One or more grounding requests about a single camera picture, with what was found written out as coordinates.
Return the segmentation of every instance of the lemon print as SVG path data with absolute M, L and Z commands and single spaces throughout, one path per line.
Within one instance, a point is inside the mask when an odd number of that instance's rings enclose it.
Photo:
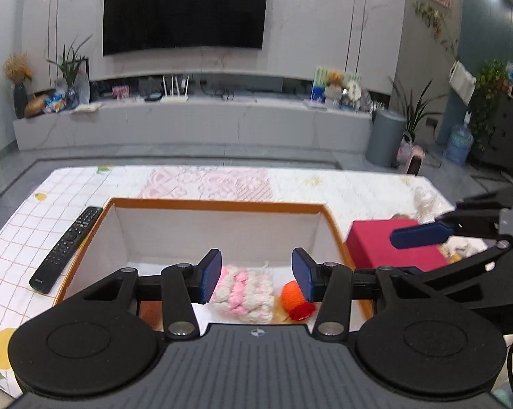
M 317 176 L 313 176 L 313 177 L 310 177 L 310 178 L 307 178 L 306 180 L 304 180 L 305 186 L 308 186 L 308 187 L 317 187 L 317 186 L 321 185 L 322 183 L 323 183 L 323 181 Z
M 0 332 L 0 369 L 11 368 L 9 356 L 7 355 L 7 346 L 14 331 L 14 328 L 7 328 Z
M 112 168 L 113 166 L 98 166 L 96 173 L 102 175 L 109 172 Z
M 33 196 L 37 201 L 45 201 L 47 199 L 47 195 L 44 192 L 37 192 Z

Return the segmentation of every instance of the snack package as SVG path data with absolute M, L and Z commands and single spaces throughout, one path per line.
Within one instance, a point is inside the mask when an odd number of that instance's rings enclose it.
M 43 109 L 45 113 L 57 113 L 65 109 L 66 101 L 64 95 L 56 92 L 51 98 L 45 99 L 46 106 Z

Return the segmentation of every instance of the hanging plant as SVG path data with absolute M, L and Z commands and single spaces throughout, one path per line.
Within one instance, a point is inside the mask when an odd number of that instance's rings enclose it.
M 446 52 L 452 54 L 452 56 L 458 59 L 456 56 L 456 49 L 459 41 L 452 38 L 449 34 L 446 25 L 446 14 L 433 8 L 429 3 L 422 3 L 420 1 L 416 1 L 414 3 L 414 8 L 416 15 L 421 17 L 428 28 L 433 29 L 434 39 L 440 42 Z M 443 32 L 448 36 L 447 39 L 440 39 Z
M 486 61 L 476 76 L 476 87 L 470 101 L 470 127 L 481 151 L 485 150 L 484 137 L 489 137 L 495 132 L 492 119 L 497 111 L 501 93 L 508 91 L 504 84 L 506 79 L 506 64 L 497 60 Z

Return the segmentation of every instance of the open box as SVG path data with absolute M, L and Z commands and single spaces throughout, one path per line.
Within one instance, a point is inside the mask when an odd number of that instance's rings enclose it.
M 223 265 L 267 266 L 278 295 L 294 280 L 295 247 L 317 262 L 353 268 L 321 204 L 112 198 L 78 252 L 57 303 L 122 267 L 134 267 L 140 276 L 156 275 L 173 264 L 197 264 L 212 248 L 222 252 Z M 209 322 L 236 322 L 215 312 L 213 304 L 193 306 L 201 333 Z M 351 330 L 364 320 L 361 308 L 353 305 Z

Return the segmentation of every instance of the dark vase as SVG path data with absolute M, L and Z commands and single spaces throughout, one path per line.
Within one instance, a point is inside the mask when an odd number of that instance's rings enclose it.
M 65 91 L 65 108 L 75 109 L 79 105 L 79 94 L 73 86 L 69 86 Z
M 12 97 L 15 102 L 16 118 L 24 118 L 24 109 L 28 105 L 28 92 L 24 83 L 15 84 Z

